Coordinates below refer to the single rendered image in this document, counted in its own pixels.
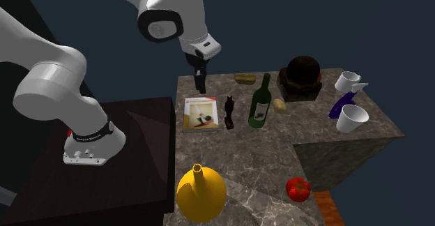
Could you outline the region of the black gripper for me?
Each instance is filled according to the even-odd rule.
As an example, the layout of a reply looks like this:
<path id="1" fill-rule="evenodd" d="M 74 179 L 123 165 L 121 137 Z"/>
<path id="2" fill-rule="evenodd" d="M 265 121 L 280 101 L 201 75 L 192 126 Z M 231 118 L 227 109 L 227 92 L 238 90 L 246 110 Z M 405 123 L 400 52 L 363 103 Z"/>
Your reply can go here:
<path id="1" fill-rule="evenodd" d="M 194 68 L 194 82 L 196 89 L 200 92 L 200 94 L 206 93 L 206 65 L 208 60 L 201 59 L 192 54 L 185 53 L 185 57 L 187 62 Z"/>

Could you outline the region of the white and orange book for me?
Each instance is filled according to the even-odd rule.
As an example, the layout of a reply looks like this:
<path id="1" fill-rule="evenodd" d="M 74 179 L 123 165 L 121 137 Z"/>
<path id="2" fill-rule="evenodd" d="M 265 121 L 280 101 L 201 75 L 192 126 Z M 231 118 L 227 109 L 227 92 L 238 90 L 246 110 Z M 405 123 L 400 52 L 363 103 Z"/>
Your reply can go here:
<path id="1" fill-rule="evenodd" d="M 195 133 L 219 130 L 216 97 L 184 100 L 183 132 Z"/>

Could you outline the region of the dark cat figurine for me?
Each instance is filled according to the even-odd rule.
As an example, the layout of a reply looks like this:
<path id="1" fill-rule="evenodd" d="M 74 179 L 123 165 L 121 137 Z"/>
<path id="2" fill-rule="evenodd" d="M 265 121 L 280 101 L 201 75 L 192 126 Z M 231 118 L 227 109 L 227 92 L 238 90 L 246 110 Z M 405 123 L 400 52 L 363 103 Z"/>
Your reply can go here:
<path id="1" fill-rule="evenodd" d="M 224 118 L 226 128 L 227 128 L 227 130 L 233 129 L 234 124 L 232 121 L 231 114 L 234 110 L 234 101 L 233 101 L 231 96 L 227 96 L 227 101 L 224 104 L 224 110 L 226 112 L 226 116 Z"/>

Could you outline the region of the olive green oblong bread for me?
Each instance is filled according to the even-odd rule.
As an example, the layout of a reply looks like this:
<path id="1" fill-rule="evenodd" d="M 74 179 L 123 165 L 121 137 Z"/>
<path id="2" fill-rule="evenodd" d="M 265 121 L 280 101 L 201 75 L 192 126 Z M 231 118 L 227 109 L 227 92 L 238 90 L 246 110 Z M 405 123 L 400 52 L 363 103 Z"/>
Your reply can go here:
<path id="1" fill-rule="evenodd" d="M 246 85 L 253 85 L 257 80 L 257 77 L 255 74 L 250 73 L 237 73 L 235 74 L 235 81 L 238 84 L 246 84 Z"/>

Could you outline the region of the green wine bottle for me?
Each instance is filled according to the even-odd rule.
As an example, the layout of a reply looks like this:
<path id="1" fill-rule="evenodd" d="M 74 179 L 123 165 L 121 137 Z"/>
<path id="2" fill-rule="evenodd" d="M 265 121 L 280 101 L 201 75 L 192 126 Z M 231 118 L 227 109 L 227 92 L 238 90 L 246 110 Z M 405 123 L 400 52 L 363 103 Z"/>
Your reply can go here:
<path id="1" fill-rule="evenodd" d="M 265 124 L 268 109 L 271 103 L 271 93 L 268 90 L 271 75 L 265 73 L 261 87 L 257 89 L 252 97 L 248 123 L 253 128 L 262 128 Z"/>

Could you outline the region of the yellow potato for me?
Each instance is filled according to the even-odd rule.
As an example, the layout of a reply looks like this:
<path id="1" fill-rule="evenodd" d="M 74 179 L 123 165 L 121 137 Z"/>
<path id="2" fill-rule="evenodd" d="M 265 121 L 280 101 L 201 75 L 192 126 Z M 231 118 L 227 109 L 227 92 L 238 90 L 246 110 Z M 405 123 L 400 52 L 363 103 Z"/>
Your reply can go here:
<path id="1" fill-rule="evenodd" d="M 278 114 L 285 114 L 287 112 L 285 102 L 278 98 L 273 101 L 273 108 Z"/>

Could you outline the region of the yellow round vase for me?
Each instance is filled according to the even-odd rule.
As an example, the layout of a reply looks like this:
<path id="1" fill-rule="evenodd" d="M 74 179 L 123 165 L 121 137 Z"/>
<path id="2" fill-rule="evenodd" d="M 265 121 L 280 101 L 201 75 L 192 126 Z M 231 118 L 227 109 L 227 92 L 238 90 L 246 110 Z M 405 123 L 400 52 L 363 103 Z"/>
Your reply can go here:
<path id="1" fill-rule="evenodd" d="M 178 183 L 176 202 L 181 213 L 196 223 L 216 218 L 224 208 L 227 189 L 223 178 L 199 163 L 183 175 Z"/>

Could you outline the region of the dark robot stand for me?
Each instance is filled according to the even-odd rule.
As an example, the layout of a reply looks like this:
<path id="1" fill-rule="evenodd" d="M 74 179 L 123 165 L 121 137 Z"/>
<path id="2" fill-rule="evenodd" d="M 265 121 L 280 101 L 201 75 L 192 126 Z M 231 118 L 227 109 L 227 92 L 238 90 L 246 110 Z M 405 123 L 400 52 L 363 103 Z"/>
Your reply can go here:
<path id="1" fill-rule="evenodd" d="M 0 226 L 162 226 L 174 212 L 176 115 L 170 97 L 102 104 L 126 136 L 101 166 L 67 165 L 58 123 Z"/>

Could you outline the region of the blue spray bottle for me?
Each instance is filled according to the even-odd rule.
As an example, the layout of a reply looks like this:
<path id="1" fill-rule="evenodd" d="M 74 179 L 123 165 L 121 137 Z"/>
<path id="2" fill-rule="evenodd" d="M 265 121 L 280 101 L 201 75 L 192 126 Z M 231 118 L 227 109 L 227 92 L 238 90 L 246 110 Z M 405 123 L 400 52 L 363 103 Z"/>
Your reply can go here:
<path id="1" fill-rule="evenodd" d="M 351 87 L 351 90 L 344 94 L 332 107 L 331 111 L 329 112 L 329 118 L 330 119 L 338 119 L 343 106 L 345 105 L 355 105 L 355 102 L 353 101 L 353 97 L 357 94 L 358 90 L 362 90 L 365 86 L 367 86 L 368 83 L 357 83 L 353 84 Z"/>

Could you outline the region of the red tomato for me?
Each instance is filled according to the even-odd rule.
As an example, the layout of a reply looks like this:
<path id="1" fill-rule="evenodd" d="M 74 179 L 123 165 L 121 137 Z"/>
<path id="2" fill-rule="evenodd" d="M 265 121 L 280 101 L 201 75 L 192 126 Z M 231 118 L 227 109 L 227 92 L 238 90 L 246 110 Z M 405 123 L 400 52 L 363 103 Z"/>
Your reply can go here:
<path id="1" fill-rule="evenodd" d="M 294 202 L 304 202 L 311 193 L 311 186 L 301 177 L 294 177 L 286 183 L 287 195 Z"/>

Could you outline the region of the white paper cup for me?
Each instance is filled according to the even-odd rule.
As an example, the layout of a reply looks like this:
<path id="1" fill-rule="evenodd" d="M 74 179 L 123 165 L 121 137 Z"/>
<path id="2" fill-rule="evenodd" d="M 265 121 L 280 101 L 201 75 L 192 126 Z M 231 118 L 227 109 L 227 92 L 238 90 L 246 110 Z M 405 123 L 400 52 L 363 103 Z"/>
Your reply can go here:
<path id="1" fill-rule="evenodd" d="M 337 120 L 336 128 L 342 133 L 350 133 L 369 120 L 368 113 L 357 105 L 345 105 Z"/>

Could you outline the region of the orange wooden furniture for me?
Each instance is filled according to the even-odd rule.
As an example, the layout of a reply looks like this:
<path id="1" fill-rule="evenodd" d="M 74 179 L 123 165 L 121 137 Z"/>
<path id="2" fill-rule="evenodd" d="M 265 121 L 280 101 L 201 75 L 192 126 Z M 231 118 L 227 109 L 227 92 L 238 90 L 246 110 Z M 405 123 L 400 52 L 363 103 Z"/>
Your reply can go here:
<path id="1" fill-rule="evenodd" d="M 346 226 L 329 191 L 314 192 L 314 198 L 326 226 Z"/>

